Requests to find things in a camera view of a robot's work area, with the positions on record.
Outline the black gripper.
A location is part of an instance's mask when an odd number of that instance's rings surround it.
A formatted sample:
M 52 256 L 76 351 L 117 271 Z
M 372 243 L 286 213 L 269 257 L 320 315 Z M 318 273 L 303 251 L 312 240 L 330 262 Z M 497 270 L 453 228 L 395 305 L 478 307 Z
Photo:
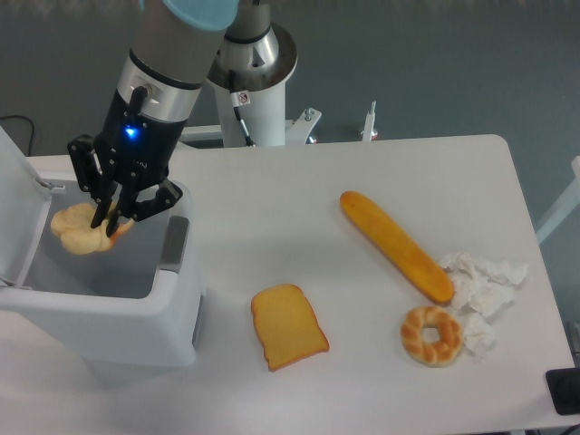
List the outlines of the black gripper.
M 125 101 L 115 93 L 102 131 L 67 144 L 79 188 L 97 204 L 91 228 L 108 216 L 117 183 L 123 187 L 105 229 L 111 237 L 120 217 L 140 222 L 174 207 L 183 191 L 169 181 L 169 160 L 185 126 L 184 121 L 160 121 L 144 111 L 149 90 L 135 88 Z M 155 196 L 138 201 L 144 189 L 158 185 Z

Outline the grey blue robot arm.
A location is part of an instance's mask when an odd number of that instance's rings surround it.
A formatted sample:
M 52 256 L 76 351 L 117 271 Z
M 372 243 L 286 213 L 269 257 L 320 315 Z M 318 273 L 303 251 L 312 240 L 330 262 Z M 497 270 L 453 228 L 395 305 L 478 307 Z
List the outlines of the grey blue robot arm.
M 120 218 L 142 221 L 183 192 L 169 160 L 224 42 L 261 42 L 270 30 L 257 1 L 144 1 L 143 17 L 96 137 L 68 145 L 79 187 L 97 205 L 91 226 L 116 233 Z

